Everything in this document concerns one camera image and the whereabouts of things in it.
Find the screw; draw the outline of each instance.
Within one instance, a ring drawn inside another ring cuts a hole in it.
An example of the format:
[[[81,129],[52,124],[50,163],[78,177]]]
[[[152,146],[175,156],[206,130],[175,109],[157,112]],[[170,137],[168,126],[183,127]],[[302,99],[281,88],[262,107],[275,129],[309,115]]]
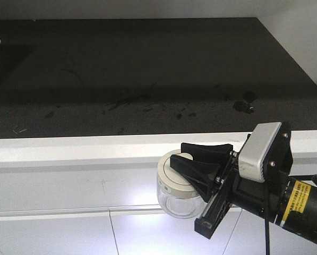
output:
[[[234,151],[234,150],[230,152],[230,155],[232,155],[234,158],[237,157],[237,154],[238,154],[238,153],[237,153],[236,151]]]
[[[217,177],[215,178],[215,181],[216,181],[217,183],[221,183],[221,184],[224,183],[224,179],[221,179],[221,177],[219,177],[219,176],[217,176]]]

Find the yellow label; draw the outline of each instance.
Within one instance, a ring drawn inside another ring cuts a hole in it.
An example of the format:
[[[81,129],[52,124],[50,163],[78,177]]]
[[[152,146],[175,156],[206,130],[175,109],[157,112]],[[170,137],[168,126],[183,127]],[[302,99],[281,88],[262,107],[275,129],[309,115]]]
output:
[[[286,221],[291,211],[298,211],[300,213],[303,213],[310,192],[311,186],[309,184],[300,181],[295,182],[282,221]]]

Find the black countertop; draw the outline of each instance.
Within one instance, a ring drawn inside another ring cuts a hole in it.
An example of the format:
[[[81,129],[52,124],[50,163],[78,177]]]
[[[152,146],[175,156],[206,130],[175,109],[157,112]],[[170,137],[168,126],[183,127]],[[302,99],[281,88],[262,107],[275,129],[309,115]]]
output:
[[[0,21],[0,38],[0,138],[317,129],[317,86],[256,18]]]

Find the white jar lid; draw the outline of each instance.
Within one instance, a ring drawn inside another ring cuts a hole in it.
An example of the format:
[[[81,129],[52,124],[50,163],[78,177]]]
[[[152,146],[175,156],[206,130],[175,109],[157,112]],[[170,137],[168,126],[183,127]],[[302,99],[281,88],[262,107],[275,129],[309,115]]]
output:
[[[170,156],[173,154],[192,159],[190,154],[181,153],[181,150],[173,150],[166,153],[158,163],[158,185],[165,192],[176,198],[189,199],[199,196],[190,182],[170,167]]]

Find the white wall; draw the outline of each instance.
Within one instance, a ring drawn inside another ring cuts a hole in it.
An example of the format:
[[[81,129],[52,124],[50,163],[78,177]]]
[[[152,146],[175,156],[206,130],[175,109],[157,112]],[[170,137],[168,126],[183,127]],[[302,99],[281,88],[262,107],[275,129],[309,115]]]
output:
[[[285,0],[0,0],[0,19],[252,17]]]
[[[317,1],[293,1],[259,19],[317,84]]]

